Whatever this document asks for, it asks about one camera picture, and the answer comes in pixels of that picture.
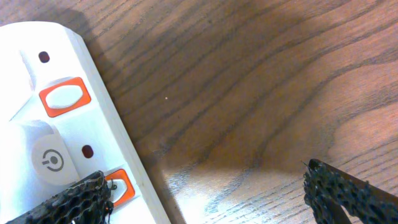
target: red-orange switch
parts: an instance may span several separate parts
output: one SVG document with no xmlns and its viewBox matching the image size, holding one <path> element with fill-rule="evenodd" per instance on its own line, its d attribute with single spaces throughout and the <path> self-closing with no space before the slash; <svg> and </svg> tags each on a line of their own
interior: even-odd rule
<svg viewBox="0 0 398 224">
<path fill-rule="evenodd" d="M 124 169 L 119 169 L 118 171 L 107 175 L 105 180 L 113 180 L 114 184 L 116 184 L 117 188 L 115 190 L 116 194 L 121 195 L 112 195 L 113 206 L 118 206 L 123 202 L 133 198 L 136 194 L 136 191 L 132 187 L 129 177 L 126 174 Z"/>
<path fill-rule="evenodd" d="M 91 97 L 80 77 L 71 78 L 42 90 L 40 99 L 49 117 L 54 118 L 88 104 Z"/>
</svg>

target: brown dot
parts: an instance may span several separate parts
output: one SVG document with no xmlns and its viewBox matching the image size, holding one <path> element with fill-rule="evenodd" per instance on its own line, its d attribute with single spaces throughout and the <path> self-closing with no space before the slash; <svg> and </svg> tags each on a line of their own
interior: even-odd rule
<svg viewBox="0 0 398 224">
<path fill-rule="evenodd" d="M 39 59 L 42 63 L 47 63 L 50 60 L 50 56 L 47 52 L 40 52 Z"/>
<path fill-rule="evenodd" d="M 82 149 L 81 149 L 81 152 L 83 153 L 83 155 L 84 155 L 87 159 L 93 157 L 93 155 L 94 155 L 94 151 L 93 151 L 93 149 L 91 148 L 91 146 L 89 146 L 89 145 L 83 146 Z"/>
</svg>

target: white plastic device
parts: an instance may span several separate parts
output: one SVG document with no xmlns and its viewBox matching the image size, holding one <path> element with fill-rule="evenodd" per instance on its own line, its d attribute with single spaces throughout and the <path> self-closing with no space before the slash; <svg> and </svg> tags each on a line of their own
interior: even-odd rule
<svg viewBox="0 0 398 224">
<path fill-rule="evenodd" d="M 20 22 L 0 27 L 0 49 L 0 223 L 94 171 L 119 169 L 136 193 L 115 208 L 111 223 L 170 223 L 83 39 L 60 24 Z M 62 85 L 76 78 L 83 87 Z M 84 94 L 90 101 L 82 106 L 47 111 L 71 108 Z M 127 185 L 114 183 L 115 202 Z"/>
</svg>

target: orange button frame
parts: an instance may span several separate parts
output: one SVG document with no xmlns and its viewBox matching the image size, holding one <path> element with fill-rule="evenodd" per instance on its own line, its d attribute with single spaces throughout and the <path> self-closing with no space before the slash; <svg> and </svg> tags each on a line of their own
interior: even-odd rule
<svg viewBox="0 0 398 224">
<path fill-rule="evenodd" d="M 79 101 L 77 101 L 74 105 L 68 107 L 68 108 L 63 108 L 63 109 L 52 109 L 49 108 L 49 106 L 47 105 L 47 102 L 45 101 L 45 98 L 47 97 L 47 95 L 53 91 L 54 89 L 60 87 L 60 86 L 65 86 L 65 85 L 76 85 L 79 86 L 83 92 L 83 96 L 79 99 Z M 84 106 L 86 104 L 88 104 L 91 101 L 91 97 L 88 94 L 88 91 L 86 89 L 85 84 L 83 83 L 83 80 L 80 77 L 76 77 L 76 78 L 71 78 L 65 82 L 56 84 L 54 86 L 51 86 L 50 88 L 46 88 L 45 90 L 42 90 L 39 93 L 40 99 L 42 100 L 42 103 L 44 105 L 45 111 L 47 112 L 48 116 L 51 118 L 54 118 L 56 116 L 59 116 L 61 114 L 64 114 L 66 112 L 69 112 L 71 110 L 74 110 L 76 108 L 79 108 L 81 106 Z"/>
<path fill-rule="evenodd" d="M 114 207 L 122 204 L 123 202 L 125 202 L 125 201 L 127 201 L 127 200 L 129 200 L 129 199 L 131 199 L 131 198 L 133 198 L 135 196 L 136 191 L 132 187 L 130 179 L 127 176 L 126 171 L 124 169 L 119 169 L 118 171 L 116 171 L 116 172 L 114 172 L 114 173 L 112 173 L 110 175 L 107 175 L 105 177 L 105 180 L 112 180 L 112 179 L 113 180 L 122 179 L 122 180 L 124 180 L 124 182 L 127 185 L 127 190 L 124 193 L 124 195 L 117 202 L 113 203 Z"/>
</svg>

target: brown wooden surface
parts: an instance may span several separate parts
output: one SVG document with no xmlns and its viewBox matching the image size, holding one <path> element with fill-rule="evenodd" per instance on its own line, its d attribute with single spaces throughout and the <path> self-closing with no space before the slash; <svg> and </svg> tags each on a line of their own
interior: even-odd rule
<svg viewBox="0 0 398 224">
<path fill-rule="evenodd" d="M 174 223 L 313 223 L 313 157 L 398 194 L 396 0 L 1 1 L 30 20 L 83 36 Z"/>
</svg>

